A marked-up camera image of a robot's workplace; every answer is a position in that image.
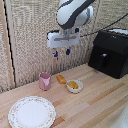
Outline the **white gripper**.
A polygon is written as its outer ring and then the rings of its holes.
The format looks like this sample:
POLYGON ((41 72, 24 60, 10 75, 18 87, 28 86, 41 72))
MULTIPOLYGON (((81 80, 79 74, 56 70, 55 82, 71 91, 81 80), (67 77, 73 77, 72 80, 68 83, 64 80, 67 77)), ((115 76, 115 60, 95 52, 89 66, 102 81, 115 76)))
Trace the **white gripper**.
MULTIPOLYGON (((54 48, 53 55, 55 58, 58 58, 58 51, 56 48, 77 45, 79 43, 79 39, 80 32, 78 28, 73 31, 53 30, 47 33, 47 46, 49 48, 54 48)), ((66 55, 70 55, 70 53, 71 48, 67 48, 66 55)))

